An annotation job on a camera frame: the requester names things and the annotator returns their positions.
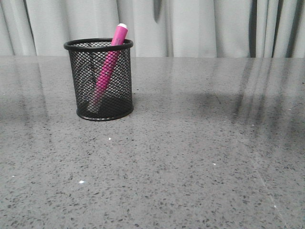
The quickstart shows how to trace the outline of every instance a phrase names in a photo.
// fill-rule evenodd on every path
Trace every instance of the gray curtain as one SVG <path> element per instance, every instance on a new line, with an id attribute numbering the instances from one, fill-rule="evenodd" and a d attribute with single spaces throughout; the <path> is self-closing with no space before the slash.
<path id="1" fill-rule="evenodd" d="M 305 57 L 305 0 L 0 0 L 0 55 L 129 28 L 132 56 Z"/>

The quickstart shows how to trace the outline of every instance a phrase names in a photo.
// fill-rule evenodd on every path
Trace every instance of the pen holder rim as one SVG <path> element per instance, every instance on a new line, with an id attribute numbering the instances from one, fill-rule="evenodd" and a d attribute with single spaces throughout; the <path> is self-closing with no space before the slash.
<path id="1" fill-rule="evenodd" d="M 111 42 L 112 38 L 89 38 L 89 39 L 79 39 L 64 43 L 64 49 L 73 52 L 109 52 L 109 51 L 119 51 L 124 49 L 129 49 L 133 46 L 131 40 L 125 39 L 124 44 L 115 46 L 103 46 L 103 47 L 79 47 L 74 46 L 75 44 L 81 43 L 93 43 L 93 42 Z"/>

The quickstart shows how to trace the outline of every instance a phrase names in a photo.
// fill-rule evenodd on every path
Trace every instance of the black mesh pen holder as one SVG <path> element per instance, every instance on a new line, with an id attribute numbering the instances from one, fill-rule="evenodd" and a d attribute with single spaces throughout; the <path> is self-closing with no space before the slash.
<path id="1" fill-rule="evenodd" d="M 111 38 L 66 42 L 74 82 L 77 115 L 92 121 L 109 121 L 130 114 L 133 42 L 110 46 Z"/>

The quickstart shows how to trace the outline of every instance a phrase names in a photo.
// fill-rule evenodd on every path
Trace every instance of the highlighter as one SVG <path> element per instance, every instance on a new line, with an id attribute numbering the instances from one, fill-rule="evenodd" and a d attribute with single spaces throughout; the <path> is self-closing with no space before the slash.
<path id="1" fill-rule="evenodd" d="M 111 46 L 122 45 L 124 43 L 127 31 L 127 26 L 125 24 L 120 23 L 116 27 Z M 87 111 L 90 111 L 92 113 L 97 113 L 99 111 L 100 105 L 102 103 L 102 95 L 105 94 L 107 90 L 115 65 L 119 59 L 119 55 L 120 51 L 108 52 L 102 66 L 100 76 L 96 81 L 95 90 L 91 97 L 91 100 L 89 101 Z"/>

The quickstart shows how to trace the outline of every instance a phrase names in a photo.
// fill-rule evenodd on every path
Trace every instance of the gray speckled countertop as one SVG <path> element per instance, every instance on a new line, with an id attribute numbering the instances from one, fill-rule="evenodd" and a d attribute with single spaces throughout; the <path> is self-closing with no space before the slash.
<path id="1" fill-rule="evenodd" d="M 0 228 L 302 229 L 305 59 L 132 59 L 76 115 L 68 57 L 0 57 Z"/>

